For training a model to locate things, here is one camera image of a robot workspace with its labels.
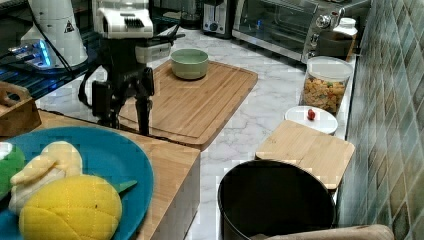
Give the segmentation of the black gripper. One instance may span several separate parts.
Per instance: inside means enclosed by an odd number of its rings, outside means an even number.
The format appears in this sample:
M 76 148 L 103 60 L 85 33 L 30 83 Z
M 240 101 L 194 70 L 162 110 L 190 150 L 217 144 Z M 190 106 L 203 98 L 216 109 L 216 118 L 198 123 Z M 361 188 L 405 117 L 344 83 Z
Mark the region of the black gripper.
M 136 98 L 139 133 L 149 135 L 149 120 L 154 95 L 153 70 L 139 63 L 135 39 L 102 39 L 97 61 L 106 70 L 105 82 L 92 84 L 92 110 L 99 123 L 119 128 L 119 110 L 128 98 Z

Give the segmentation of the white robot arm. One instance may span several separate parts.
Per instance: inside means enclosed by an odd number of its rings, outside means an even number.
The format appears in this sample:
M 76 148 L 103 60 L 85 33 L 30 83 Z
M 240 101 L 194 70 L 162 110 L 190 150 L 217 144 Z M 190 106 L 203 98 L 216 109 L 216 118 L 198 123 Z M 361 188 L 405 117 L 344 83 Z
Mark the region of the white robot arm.
M 33 27 L 21 38 L 36 42 L 41 69 L 67 70 L 84 63 L 88 55 L 73 13 L 71 0 L 28 0 Z M 149 0 L 92 0 L 94 30 L 100 34 L 95 64 L 84 78 L 98 68 L 107 72 L 104 81 L 95 80 L 91 93 L 82 82 L 78 98 L 104 126 L 120 126 L 119 114 L 128 99 L 136 100 L 139 133 L 149 133 L 154 95 L 153 70 L 147 66 L 149 49 L 155 41 Z

